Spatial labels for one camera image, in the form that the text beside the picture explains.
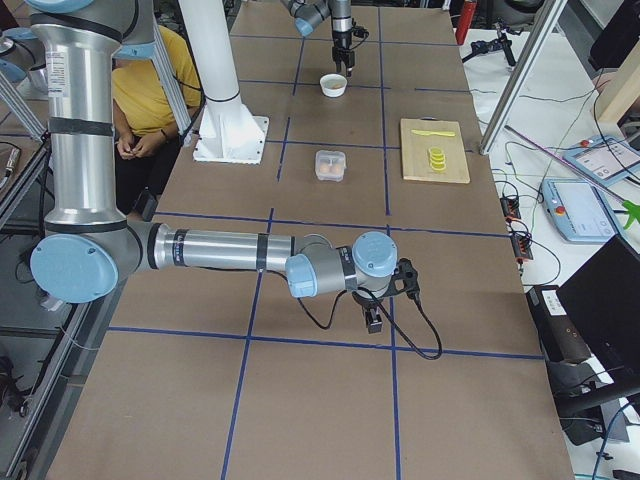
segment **yellow knife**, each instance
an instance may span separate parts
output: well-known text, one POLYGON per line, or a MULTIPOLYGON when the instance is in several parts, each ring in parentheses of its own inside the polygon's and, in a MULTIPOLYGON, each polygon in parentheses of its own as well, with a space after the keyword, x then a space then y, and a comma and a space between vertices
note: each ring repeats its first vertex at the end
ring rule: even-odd
POLYGON ((434 131, 434 130, 411 130, 411 133, 415 133, 416 135, 423 135, 425 137, 428 137, 429 135, 438 135, 440 137, 456 136, 456 132, 434 131))

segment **tablet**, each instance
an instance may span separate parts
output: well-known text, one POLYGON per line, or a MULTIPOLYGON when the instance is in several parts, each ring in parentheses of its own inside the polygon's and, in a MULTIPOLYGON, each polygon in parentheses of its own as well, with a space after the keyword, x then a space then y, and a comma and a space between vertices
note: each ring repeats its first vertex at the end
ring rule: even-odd
POLYGON ((620 228, 600 192, 583 180, 547 178, 542 182, 547 212, 560 235, 575 243, 606 243, 620 228))
POLYGON ((628 177, 631 173, 640 172, 640 155, 637 151, 625 141, 610 135, 604 138, 615 156, 598 135, 589 139, 591 143, 586 148, 580 145, 571 147, 563 155, 564 159, 605 187, 628 177))

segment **person's hand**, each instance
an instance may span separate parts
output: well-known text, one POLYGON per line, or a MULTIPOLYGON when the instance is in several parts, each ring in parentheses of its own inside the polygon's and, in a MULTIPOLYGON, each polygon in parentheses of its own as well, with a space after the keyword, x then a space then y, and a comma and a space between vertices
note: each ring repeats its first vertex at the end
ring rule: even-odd
POLYGON ((166 138, 160 130, 143 135, 131 151, 136 157, 150 157, 165 143, 166 138))
POLYGON ((135 155, 133 154, 133 146, 135 145, 135 138, 131 132, 120 135, 118 138, 118 153, 123 160, 131 160, 135 155))

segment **robotic arm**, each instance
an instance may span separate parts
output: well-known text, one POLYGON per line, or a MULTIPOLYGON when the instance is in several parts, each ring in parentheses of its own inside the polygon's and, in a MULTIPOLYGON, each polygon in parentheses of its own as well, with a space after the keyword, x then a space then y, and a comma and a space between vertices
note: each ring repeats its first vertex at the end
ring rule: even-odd
POLYGON ((324 20, 331 17, 331 36, 333 38, 332 58, 336 71, 345 66, 347 77, 351 76, 356 64, 354 48, 351 48, 353 37, 365 39, 369 32, 357 26, 351 18, 351 0, 317 0, 306 3, 305 0, 281 0, 283 5, 295 18, 295 25, 303 37, 310 35, 324 20))
POLYGON ((0 71, 14 83, 28 76, 36 89, 46 93, 44 46, 31 30, 0 32, 0 71))
POLYGON ((333 248, 317 235, 294 238, 128 223, 115 206, 111 58, 127 40, 125 34, 138 32, 137 41, 147 43, 146 29, 136 22, 151 18, 151 2, 28 3, 36 9, 32 30, 47 53, 56 192, 55 206, 45 218, 47 237, 31 258, 41 288, 67 302, 83 303, 108 294, 138 270, 275 270, 286 272, 295 297, 354 292, 371 323, 376 320, 376 303, 361 291, 376 297, 407 292, 397 290, 395 282, 409 276, 415 280, 417 273, 410 262, 397 261, 394 242, 380 232, 360 236, 353 247, 333 248))

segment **wooden cutting board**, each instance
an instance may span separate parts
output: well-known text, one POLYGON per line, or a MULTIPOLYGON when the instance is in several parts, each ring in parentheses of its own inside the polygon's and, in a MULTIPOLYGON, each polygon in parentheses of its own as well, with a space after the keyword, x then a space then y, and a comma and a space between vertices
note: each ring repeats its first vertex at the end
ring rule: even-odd
POLYGON ((402 178, 421 182, 469 183, 469 169, 458 122, 400 120, 402 142, 402 178), (440 135, 422 136, 411 130, 454 132, 454 137, 440 135), (429 148, 439 147, 446 157, 446 170, 436 172, 429 166, 429 148))

